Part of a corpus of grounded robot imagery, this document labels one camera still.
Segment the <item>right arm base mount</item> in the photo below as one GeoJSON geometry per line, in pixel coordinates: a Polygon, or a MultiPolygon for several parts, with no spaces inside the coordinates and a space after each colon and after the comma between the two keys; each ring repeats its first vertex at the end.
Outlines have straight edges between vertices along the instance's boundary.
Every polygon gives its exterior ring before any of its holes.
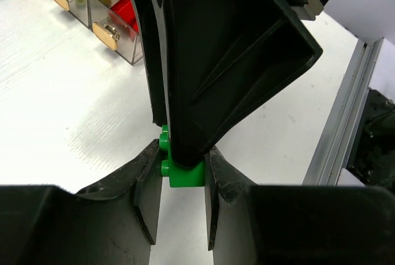
{"type": "Polygon", "coordinates": [[[394,102],[368,92],[346,169],[368,186],[394,192],[394,102]]]}

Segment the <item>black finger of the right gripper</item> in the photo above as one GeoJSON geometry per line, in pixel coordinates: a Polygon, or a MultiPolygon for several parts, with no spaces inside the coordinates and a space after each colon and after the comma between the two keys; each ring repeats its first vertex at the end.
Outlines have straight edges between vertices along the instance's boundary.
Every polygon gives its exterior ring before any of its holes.
{"type": "Polygon", "coordinates": [[[194,167],[237,123],[306,73],[322,48],[293,0],[131,0],[153,121],[194,167]]]}

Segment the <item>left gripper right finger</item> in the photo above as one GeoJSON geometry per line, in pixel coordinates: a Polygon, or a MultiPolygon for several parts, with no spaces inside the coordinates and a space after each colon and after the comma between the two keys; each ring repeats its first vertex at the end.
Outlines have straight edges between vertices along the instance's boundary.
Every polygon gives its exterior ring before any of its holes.
{"type": "Polygon", "coordinates": [[[379,187],[259,185],[204,157],[215,264],[393,264],[394,196],[379,187]]]}

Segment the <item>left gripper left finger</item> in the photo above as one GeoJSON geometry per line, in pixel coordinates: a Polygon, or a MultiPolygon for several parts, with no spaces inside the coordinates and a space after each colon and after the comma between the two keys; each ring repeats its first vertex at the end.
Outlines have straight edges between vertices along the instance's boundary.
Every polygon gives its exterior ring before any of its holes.
{"type": "Polygon", "coordinates": [[[1,187],[2,264],[148,264],[156,242],[162,152],[69,193],[55,185],[1,187]]]}

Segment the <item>green lego plate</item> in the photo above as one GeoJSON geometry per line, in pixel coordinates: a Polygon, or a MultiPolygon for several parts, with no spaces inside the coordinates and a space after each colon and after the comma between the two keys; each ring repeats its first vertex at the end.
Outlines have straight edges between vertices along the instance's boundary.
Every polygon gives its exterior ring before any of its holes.
{"type": "Polygon", "coordinates": [[[205,163],[203,161],[192,168],[187,168],[173,160],[167,125],[162,126],[159,146],[164,154],[160,173],[161,176],[168,177],[171,188],[203,187],[205,185],[205,163]]]}

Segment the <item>clear compartment organizer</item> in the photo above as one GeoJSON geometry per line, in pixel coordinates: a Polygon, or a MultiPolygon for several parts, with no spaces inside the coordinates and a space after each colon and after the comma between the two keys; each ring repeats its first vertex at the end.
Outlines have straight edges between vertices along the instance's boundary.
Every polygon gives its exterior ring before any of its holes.
{"type": "Polygon", "coordinates": [[[71,13],[108,49],[115,51],[134,65],[143,59],[140,35],[130,38],[125,29],[113,23],[110,8],[119,0],[53,0],[64,11],[71,13]]]}

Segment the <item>red long lego brick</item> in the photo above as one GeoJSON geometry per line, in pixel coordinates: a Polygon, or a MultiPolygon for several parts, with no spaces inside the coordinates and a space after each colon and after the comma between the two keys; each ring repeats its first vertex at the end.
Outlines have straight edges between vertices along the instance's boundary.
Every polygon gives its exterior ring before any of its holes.
{"type": "Polygon", "coordinates": [[[109,16],[113,23],[125,29],[130,38],[134,38],[139,34],[136,15],[130,0],[117,1],[110,8],[109,16]]]}

